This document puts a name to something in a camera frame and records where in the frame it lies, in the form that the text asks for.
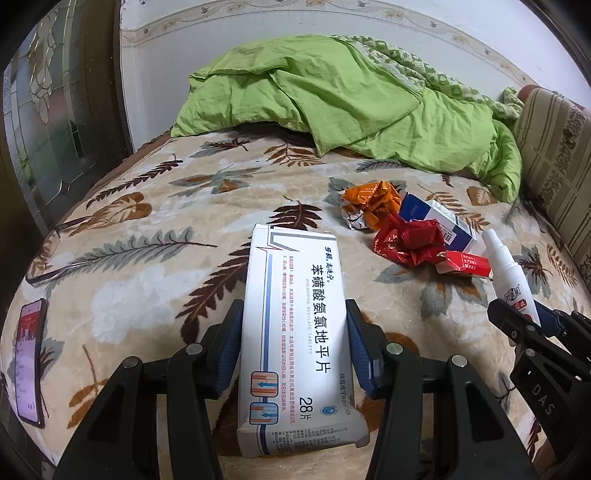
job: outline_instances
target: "red candy wrapper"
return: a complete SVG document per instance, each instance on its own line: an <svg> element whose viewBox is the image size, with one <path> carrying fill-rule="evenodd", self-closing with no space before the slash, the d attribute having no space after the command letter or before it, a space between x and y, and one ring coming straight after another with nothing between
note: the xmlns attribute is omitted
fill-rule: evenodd
<svg viewBox="0 0 591 480"><path fill-rule="evenodd" d="M374 239L374 252L409 268L445 261L445 243L437 220L407 222L392 212Z"/></svg>

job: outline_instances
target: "metal screw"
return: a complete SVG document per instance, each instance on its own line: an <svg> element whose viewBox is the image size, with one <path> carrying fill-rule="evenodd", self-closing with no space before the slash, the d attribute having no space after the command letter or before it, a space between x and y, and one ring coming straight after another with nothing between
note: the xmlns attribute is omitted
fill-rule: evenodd
<svg viewBox="0 0 591 480"><path fill-rule="evenodd" d="M123 366L125 368L133 368L139 363L139 358L136 356L129 356L123 360Z"/></svg>
<svg viewBox="0 0 591 480"><path fill-rule="evenodd" d="M399 343L392 342L386 345L386 350L392 355L400 355L404 348Z"/></svg>
<svg viewBox="0 0 591 480"><path fill-rule="evenodd" d="M187 345L185 351L189 355L197 355L198 353L203 352L203 346L201 345L201 343L191 343L190 345Z"/></svg>
<svg viewBox="0 0 591 480"><path fill-rule="evenodd" d="M454 355L452 357L452 363L456 366L456 367L465 367L468 364L468 360L466 360L466 357L463 355Z"/></svg>

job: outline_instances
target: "white wall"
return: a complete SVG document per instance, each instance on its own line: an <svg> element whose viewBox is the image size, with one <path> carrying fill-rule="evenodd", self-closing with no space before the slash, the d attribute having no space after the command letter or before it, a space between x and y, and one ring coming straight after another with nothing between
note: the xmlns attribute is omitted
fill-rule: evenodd
<svg viewBox="0 0 591 480"><path fill-rule="evenodd" d="M591 88L574 61L519 0L397 0L418 14L374 0L275 2L125 1L122 74L135 148L174 122L191 72L234 46L282 35L371 35L412 51L490 96L508 85L519 88L525 72L529 82L591 106ZM257 4L265 6L257 9ZM384 14L385 8L392 10Z"/></svg>

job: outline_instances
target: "pillow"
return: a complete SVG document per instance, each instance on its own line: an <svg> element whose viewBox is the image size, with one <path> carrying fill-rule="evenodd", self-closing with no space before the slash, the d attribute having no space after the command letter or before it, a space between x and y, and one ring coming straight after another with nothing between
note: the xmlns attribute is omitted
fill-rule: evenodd
<svg viewBox="0 0 591 480"><path fill-rule="evenodd" d="M591 291L591 118L558 93L533 89L514 126L522 182L568 247Z"/></svg>

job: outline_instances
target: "white spray bottle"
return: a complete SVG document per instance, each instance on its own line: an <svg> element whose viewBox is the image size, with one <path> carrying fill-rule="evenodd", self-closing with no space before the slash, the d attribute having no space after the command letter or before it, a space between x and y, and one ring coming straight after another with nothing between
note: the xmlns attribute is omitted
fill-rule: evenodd
<svg viewBox="0 0 591 480"><path fill-rule="evenodd" d="M515 310L540 325L534 298L521 266L513 260L511 252L494 230L482 232L482 240L486 245L486 257L491 264L492 286L496 297L505 300Z"/></svg>

